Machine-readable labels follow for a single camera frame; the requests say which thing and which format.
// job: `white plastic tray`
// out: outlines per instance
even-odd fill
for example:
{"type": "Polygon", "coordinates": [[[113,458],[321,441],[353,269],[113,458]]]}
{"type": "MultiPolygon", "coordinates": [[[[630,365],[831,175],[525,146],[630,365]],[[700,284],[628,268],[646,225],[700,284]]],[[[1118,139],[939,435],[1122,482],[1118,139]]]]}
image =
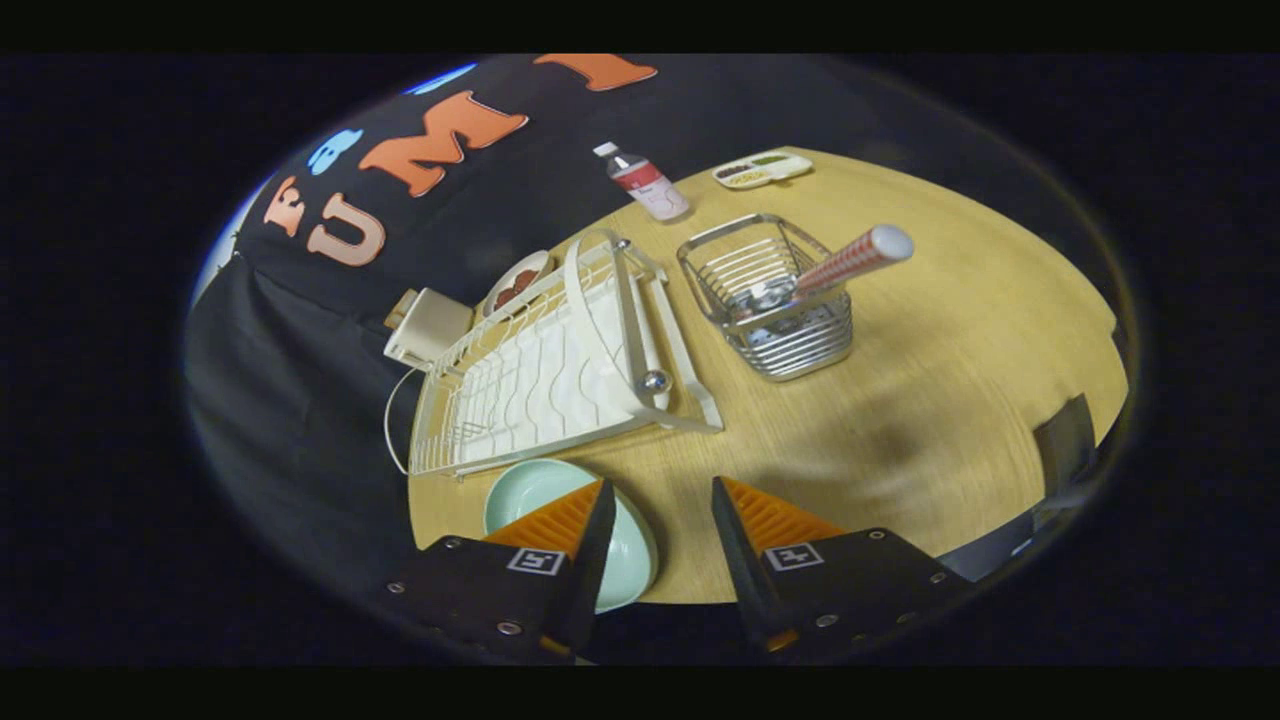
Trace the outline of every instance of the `white plastic tray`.
{"type": "Polygon", "coordinates": [[[730,190],[750,190],[753,187],[760,187],[762,184],[769,184],[771,182],[794,178],[799,174],[808,173],[813,169],[813,160],[808,158],[801,158],[795,152],[783,152],[781,150],[771,150],[768,152],[756,152],[755,155],[748,155],[746,158],[739,158],[732,163],[724,163],[712,170],[712,177],[716,182],[730,190]],[[786,160],[778,160],[776,163],[768,163],[765,165],[755,165],[755,161],[762,158],[772,158],[774,155],[781,155],[786,160]],[[719,173],[727,168],[735,165],[750,165],[740,173],[733,173],[728,177],[719,177],[719,173]]]}

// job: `white dish rack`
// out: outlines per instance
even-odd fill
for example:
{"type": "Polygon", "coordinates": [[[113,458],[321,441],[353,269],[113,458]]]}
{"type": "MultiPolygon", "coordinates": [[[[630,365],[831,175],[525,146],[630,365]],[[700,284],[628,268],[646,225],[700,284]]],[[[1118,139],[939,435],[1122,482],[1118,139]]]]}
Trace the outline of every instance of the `white dish rack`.
{"type": "Polygon", "coordinates": [[[666,282],[659,265],[609,229],[575,238],[561,268],[480,320],[426,369],[410,474],[454,474],[461,482],[467,473],[649,423],[722,430],[666,282]],[[675,368],[664,368],[663,357],[675,368]],[[671,407],[677,380],[689,407],[671,407]]]}

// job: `wooden table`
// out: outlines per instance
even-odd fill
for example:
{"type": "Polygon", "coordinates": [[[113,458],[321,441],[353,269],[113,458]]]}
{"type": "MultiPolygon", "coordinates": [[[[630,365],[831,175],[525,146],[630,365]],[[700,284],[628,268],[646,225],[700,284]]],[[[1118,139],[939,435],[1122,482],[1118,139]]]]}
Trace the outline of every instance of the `wooden table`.
{"type": "MultiPolygon", "coordinates": [[[[602,218],[667,269],[667,293],[724,432],[649,425],[553,454],[614,480],[644,512],[660,559],[644,602],[733,602],[710,514],[726,474],[836,525],[891,528],[934,556],[987,534],[1044,497],[1032,429],[1085,393],[1101,442],[1128,393],[1116,319],[1070,261],[1014,222],[942,187],[812,150],[812,173],[731,191],[709,172],[677,183],[694,213],[664,225],[632,202],[602,218]],[[756,375],[699,313],[676,263],[694,234],[781,215],[838,250],[876,223],[915,256],[851,281],[854,350],[782,384],[756,375]]],[[[563,259],[566,240],[552,255],[563,259]]],[[[410,478],[413,534],[484,537],[502,468],[410,478]]]]}

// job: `small plate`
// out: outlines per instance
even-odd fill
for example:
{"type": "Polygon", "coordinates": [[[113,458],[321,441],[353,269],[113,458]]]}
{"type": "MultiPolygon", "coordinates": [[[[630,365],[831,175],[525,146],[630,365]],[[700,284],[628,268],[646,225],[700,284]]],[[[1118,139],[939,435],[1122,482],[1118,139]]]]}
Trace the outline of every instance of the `small plate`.
{"type": "MultiPolygon", "coordinates": [[[[490,534],[539,507],[600,478],[577,465],[550,457],[517,462],[498,477],[484,502],[484,532],[490,534]]],[[[595,614],[631,605],[658,575],[658,547],[653,530],[635,505],[613,486],[617,515],[604,561],[604,579],[595,614]]]]}
{"type": "Polygon", "coordinates": [[[716,182],[723,184],[730,190],[750,190],[753,187],[760,187],[762,184],[768,184],[774,181],[794,178],[799,174],[804,174],[813,169],[813,160],[808,158],[801,158],[794,152],[783,152],[781,150],[771,150],[768,152],[756,152],[755,155],[748,155],[733,160],[732,163],[724,163],[718,168],[712,170],[712,177],[716,182]],[[773,163],[765,163],[758,165],[758,160],[765,158],[782,158],[773,163]],[[730,174],[727,177],[719,177],[719,173],[730,169],[741,167],[742,170],[730,174]]]}
{"type": "Polygon", "coordinates": [[[538,282],[545,278],[547,273],[552,272],[552,269],[554,269],[554,263],[550,261],[550,254],[545,250],[539,250],[538,252],[534,252],[529,258],[525,258],[520,263],[512,265],[511,269],[507,270],[493,286],[493,290],[489,291],[489,296],[484,299],[481,316],[488,318],[493,314],[494,305],[498,304],[498,293],[516,284],[516,275],[524,273],[525,270],[534,270],[538,273],[534,282],[538,282]]]}

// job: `orange gripper pad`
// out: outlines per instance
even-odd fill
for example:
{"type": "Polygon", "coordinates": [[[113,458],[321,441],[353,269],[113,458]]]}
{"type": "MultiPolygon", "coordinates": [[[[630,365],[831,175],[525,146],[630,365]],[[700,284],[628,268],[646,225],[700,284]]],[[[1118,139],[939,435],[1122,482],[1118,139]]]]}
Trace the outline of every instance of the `orange gripper pad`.
{"type": "Polygon", "coordinates": [[[577,555],[586,520],[595,507],[604,480],[577,488],[564,497],[553,500],[520,518],[509,525],[494,530],[484,542],[509,544],[512,547],[532,547],[536,550],[558,550],[570,560],[577,555]]]}
{"type": "Polygon", "coordinates": [[[836,536],[849,530],[837,528],[822,518],[800,510],[790,502],[783,502],[772,495],[760,492],[721,475],[724,489],[733,498],[737,516],[742,520],[746,537],[751,541],[751,551],[759,557],[767,548],[785,544],[799,544],[836,536]]]}

